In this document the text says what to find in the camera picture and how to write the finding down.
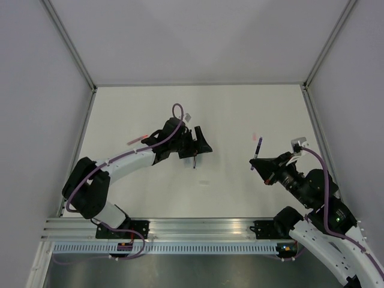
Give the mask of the purple gel pen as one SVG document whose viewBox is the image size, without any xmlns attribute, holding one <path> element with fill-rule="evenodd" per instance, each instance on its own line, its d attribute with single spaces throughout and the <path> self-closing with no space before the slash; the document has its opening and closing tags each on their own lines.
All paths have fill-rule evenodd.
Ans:
<svg viewBox="0 0 384 288">
<path fill-rule="evenodd" d="M 263 137 L 260 136 L 259 139 L 258 139 L 256 150 L 255 150 L 255 153 L 254 153 L 254 156 L 253 156 L 252 160 L 255 160 L 255 159 L 258 158 L 262 142 L 263 142 Z"/>
</svg>

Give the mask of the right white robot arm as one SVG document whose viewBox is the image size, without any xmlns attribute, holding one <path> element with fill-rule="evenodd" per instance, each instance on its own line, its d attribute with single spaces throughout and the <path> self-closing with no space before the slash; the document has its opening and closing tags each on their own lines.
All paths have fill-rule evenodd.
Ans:
<svg viewBox="0 0 384 288">
<path fill-rule="evenodd" d="M 343 287 L 383 287 L 383 266 L 364 244 L 358 221 L 334 194 L 327 165 L 309 148 L 249 163 L 266 185 L 281 184 L 311 212 L 287 206 L 273 218 L 274 233 L 291 238 L 321 261 Z"/>
</svg>

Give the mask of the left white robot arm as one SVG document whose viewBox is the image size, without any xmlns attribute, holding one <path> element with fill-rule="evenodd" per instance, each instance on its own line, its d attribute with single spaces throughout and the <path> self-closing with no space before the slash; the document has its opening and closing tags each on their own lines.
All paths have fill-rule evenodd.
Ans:
<svg viewBox="0 0 384 288">
<path fill-rule="evenodd" d="M 136 149 L 105 160 L 81 158 L 66 181 L 62 195 L 83 218 L 106 224 L 111 234 L 123 239 L 130 233 L 130 218 L 108 201 L 112 184 L 139 169 L 158 164 L 172 153 L 185 159 L 212 151 L 199 126 L 191 130 L 183 121 L 172 117 L 162 129 L 141 140 Z"/>
</svg>

